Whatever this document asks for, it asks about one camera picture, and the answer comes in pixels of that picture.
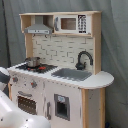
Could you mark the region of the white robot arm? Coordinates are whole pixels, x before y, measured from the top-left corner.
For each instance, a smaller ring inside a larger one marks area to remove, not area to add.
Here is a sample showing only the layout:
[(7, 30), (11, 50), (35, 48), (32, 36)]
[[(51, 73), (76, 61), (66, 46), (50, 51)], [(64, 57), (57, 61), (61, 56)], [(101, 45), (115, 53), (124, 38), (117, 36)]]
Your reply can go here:
[(4, 93), (10, 75), (0, 67), (0, 128), (51, 128), (44, 116), (32, 115), (18, 108)]

